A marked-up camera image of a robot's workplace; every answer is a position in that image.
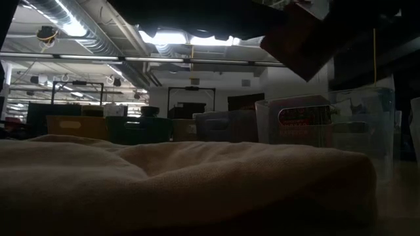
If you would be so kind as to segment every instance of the plush fabric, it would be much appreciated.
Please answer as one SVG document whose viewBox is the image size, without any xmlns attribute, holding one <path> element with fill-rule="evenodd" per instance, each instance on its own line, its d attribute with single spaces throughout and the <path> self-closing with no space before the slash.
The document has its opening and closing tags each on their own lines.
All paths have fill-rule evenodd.
<svg viewBox="0 0 420 236">
<path fill-rule="evenodd" d="M 250 221 L 254 229 L 267 222 L 363 225 L 377 215 L 375 183 L 365 155 L 336 149 L 211 142 L 119 146 L 71 136 L 3 140 L 0 234 L 190 228 L 204 235 L 208 231 L 200 229 Z"/>
</svg>

